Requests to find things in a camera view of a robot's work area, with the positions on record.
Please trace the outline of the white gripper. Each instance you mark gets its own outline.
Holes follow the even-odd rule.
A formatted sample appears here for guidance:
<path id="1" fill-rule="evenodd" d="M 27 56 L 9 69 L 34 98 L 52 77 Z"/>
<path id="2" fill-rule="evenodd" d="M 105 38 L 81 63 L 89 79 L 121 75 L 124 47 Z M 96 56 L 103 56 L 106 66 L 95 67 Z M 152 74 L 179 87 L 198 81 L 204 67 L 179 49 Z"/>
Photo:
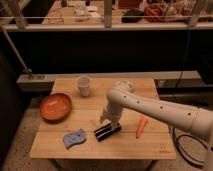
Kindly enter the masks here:
<path id="1" fill-rule="evenodd" d="M 109 120 L 111 128 L 114 129 L 119 122 L 121 116 L 117 114 L 110 113 L 106 108 L 103 109 L 103 112 L 100 116 L 100 123 L 103 123 L 105 120 Z"/>

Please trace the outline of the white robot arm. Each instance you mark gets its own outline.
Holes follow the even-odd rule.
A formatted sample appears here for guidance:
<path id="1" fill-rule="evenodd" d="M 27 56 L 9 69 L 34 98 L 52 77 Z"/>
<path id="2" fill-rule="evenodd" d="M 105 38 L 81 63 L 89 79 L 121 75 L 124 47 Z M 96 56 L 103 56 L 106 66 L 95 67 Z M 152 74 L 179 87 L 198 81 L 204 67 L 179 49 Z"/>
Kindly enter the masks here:
<path id="1" fill-rule="evenodd" d="M 109 120 L 112 128 L 119 122 L 124 108 L 145 114 L 158 121 L 191 133 L 208 143 L 203 171 L 213 171 L 213 112 L 194 106 L 146 98 L 134 94 L 129 81 L 119 81 L 106 94 L 100 122 Z"/>

